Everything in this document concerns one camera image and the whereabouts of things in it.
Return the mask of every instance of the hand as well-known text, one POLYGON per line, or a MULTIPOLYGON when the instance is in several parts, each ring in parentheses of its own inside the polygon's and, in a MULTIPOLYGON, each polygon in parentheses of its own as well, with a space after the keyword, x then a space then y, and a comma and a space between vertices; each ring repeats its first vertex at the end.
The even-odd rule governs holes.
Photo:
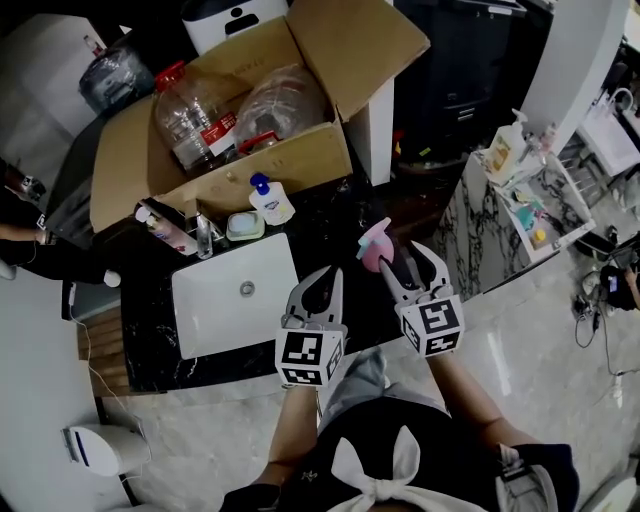
POLYGON ((36 229, 33 235, 33 239, 40 245, 44 245, 47 243, 47 232, 43 229, 36 229))
POLYGON ((631 287, 631 289, 634 289, 636 286, 638 286, 638 273, 631 270, 631 268, 628 268, 626 270, 626 272, 624 273, 624 278, 626 279, 627 284, 631 287))

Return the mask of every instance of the white appliance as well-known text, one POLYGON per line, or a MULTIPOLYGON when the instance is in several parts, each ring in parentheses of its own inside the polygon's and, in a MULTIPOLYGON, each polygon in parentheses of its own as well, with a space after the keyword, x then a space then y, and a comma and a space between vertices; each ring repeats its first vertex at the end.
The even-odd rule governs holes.
POLYGON ((63 434, 71 459, 97 475, 121 475, 150 459, 144 438, 125 427, 78 425, 63 434))
POLYGON ((171 285, 182 359, 274 339, 297 284, 284 233, 178 270, 171 285))
MULTIPOLYGON (((614 114, 613 100, 618 92, 627 92, 633 102, 633 96, 626 89, 618 89, 611 96, 603 94, 596 105, 591 107, 577 132, 593 151, 605 172, 614 177, 640 163, 640 151, 624 131, 614 114)), ((627 109, 627 120, 635 129, 635 123, 627 109)))
POLYGON ((202 55, 234 35, 284 16, 288 9, 287 0, 190 0, 182 9, 182 23, 202 55))

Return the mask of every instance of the blue pump cap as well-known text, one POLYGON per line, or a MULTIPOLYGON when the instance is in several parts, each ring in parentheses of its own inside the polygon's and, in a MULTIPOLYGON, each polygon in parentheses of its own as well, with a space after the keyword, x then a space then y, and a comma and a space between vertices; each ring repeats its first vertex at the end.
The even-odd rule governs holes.
POLYGON ((269 193, 269 185, 267 185, 268 182, 269 176, 265 176, 261 172, 255 173, 249 180, 251 186, 256 187, 258 194, 261 196, 266 196, 269 193))

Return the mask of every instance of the marble counter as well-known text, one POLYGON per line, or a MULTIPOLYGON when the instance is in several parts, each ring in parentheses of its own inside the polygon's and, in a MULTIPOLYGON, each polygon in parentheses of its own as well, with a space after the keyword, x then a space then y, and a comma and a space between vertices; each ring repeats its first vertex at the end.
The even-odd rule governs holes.
POLYGON ((429 245, 449 267, 463 300, 490 291, 546 261, 595 227, 591 213, 555 157, 528 182, 518 185, 546 210, 537 227, 547 244, 534 248, 529 234, 487 178, 474 153, 429 245))
MULTIPOLYGON (((352 175, 294 194, 291 201, 296 215, 282 227, 269 227, 266 235, 286 233, 299 280, 326 265, 342 268, 347 353, 399 337, 394 302, 382 277, 366 271, 355 258, 360 236, 385 217, 371 185, 352 175)), ((163 249, 156 246, 155 254, 163 249)), ((167 257, 167 264, 156 265, 153 271, 139 265, 129 270, 131 278, 123 279, 123 337, 131 388, 164 391, 275 373, 274 340, 182 360, 171 274, 199 260, 167 257)), ((396 265, 399 272, 410 275, 403 261, 396 265)))

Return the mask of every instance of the black marble countertop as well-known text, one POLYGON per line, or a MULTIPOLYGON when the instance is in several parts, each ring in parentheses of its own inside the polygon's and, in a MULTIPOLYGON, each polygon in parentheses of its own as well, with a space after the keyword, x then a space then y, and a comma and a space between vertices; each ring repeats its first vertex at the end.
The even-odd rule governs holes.
MULTIPOLYGON (((327 265, 342 268, 343 323, 349 328, 347 353, 399 337, 394 303, 381 275, 368 272, 355 258, 358 239, 385 217, 366 178, 350 175, 290 199, 295 216, 284 226, 269 227, 266 236, 286 233, 299 280, 327 265)), ((129 262, 123 270, 123 337, 133 391, 206 386, 275 373, 274 340, 183 361, 171 275, 199 260, 196 256, 184 258, 146 232, 136 231, 130 237, 145 237, 145 243, 152 246, 145 251, 153 251, 145 258, 131 258, 135 264, 129 262)), ((396 260, 398 271, 408 272, 404 261, 396 260)))

